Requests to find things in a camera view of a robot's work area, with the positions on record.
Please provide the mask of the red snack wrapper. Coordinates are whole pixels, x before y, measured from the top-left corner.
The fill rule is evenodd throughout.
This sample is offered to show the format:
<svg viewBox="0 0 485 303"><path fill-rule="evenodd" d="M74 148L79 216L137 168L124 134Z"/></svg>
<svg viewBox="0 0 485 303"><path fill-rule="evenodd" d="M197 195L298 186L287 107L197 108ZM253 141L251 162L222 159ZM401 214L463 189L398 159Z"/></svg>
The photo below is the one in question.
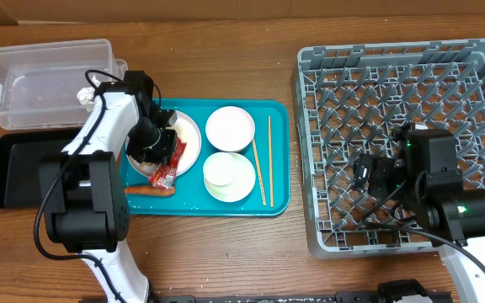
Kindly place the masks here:
<svg viewBox="0 0 485 303"><path fill-rule="evenodd" d="M179 161L184 154L186 143L176 138L176 145L168 164L162 164L148 179L149 184L157 189L172 189L177 176Z"/></svg>

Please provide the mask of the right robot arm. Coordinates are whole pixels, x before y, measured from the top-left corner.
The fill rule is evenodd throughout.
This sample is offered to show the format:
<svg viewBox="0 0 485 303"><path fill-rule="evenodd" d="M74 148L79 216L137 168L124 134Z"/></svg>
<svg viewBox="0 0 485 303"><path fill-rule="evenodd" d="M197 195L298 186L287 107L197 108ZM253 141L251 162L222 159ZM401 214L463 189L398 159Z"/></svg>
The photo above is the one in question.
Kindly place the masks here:
<svg viewBox="0 0 485 303"><path fill-rule="evenodd" d="M428 238L461 300L485 302L485 189L465 189L448 130L410 123L396 127L393 139L399 144L394 157L358 156L351 187L376 198L376 210L392 200L411 216L392 224L364 217L360 225Z"/></svg>

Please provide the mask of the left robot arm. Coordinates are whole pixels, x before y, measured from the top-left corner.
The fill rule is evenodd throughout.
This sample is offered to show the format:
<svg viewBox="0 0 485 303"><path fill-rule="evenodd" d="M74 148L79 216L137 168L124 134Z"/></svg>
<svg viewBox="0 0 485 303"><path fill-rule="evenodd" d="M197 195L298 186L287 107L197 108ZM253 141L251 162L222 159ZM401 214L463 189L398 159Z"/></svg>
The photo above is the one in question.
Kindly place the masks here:
<svg viewBox="0 0 485 303"><path fill-rule="evenodd" d="M82 129L40 163L35 246L51 260L84 261L108 302L153 302L152 284L126 241L130 211L117 159L125 152L139 163L169 163L176 114L162 109L160 89L143 71L91 87L93 111Z"/></svg>

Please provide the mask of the pink bowl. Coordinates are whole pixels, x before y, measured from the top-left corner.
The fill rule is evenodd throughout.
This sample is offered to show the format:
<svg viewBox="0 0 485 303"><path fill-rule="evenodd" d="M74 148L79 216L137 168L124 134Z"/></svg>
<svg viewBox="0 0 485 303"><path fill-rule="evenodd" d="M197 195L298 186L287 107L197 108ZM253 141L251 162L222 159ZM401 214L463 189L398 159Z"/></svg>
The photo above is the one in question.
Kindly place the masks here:
<svg viewBox="0 0 485 303"><path fill-rule="evenodd" d="M253 140L255 122L245 109L226 106L215 110L205 124L205 134L213 147L223 152L240 152Z"/></svg>

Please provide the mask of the white round plate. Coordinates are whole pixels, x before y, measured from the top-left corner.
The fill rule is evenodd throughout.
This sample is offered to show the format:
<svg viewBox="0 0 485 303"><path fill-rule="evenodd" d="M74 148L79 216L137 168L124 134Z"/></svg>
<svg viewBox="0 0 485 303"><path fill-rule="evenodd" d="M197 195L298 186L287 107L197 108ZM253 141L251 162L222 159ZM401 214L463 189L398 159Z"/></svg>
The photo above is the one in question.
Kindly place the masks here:
<svg viewBox="0 0 485 303"><path fill-rule="evenodd" d="M179 161L177 177L186 173L197 161L201 150L201 133L198 125L187 114L176 110L177 121L171 130L186 143L184 154Z"/></svg>

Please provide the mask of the white bowl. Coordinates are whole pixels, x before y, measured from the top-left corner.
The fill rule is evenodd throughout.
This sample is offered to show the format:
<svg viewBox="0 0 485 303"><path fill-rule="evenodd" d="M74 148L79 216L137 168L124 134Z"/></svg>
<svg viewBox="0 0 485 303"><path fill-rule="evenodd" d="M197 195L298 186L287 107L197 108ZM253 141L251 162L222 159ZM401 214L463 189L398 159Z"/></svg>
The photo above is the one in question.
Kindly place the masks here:
<svg viewBox="0 0 485 303"><path fill-rule="evenodd" d="M221 202L233 203L245 199L253 190L256 182L256 172L253 164L243 155L228 152L235 157L235 179L225 186L215 186L205 180L205 188L208 193Z"/></svg>

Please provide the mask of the aluminium foil ball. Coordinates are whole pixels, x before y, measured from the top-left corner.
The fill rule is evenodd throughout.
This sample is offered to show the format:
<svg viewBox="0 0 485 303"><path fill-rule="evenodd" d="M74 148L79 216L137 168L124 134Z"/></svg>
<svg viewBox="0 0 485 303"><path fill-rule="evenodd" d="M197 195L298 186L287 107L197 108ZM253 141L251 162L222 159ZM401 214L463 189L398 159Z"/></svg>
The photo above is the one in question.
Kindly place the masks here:
<svg viewBox="0 0 485 303"><path fill-rule="evenodd" d="M82 88L77 93L78 102L86 107L88 112L91 112L94 108L94 88L87 87Z"/></svg>

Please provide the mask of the white paper cup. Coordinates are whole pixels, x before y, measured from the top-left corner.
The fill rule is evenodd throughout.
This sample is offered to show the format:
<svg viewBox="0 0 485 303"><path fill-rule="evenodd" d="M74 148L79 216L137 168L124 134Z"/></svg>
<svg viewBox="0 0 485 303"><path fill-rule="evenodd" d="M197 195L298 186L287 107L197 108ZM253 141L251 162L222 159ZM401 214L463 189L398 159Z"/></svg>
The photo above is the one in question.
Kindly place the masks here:
<svg viewBox="0 0 485 303"><path fill-rule="evenodd" d="M225 186L235 179L236 160L227 152L210 155L204 162L205 180L215 186Z"/></svg>

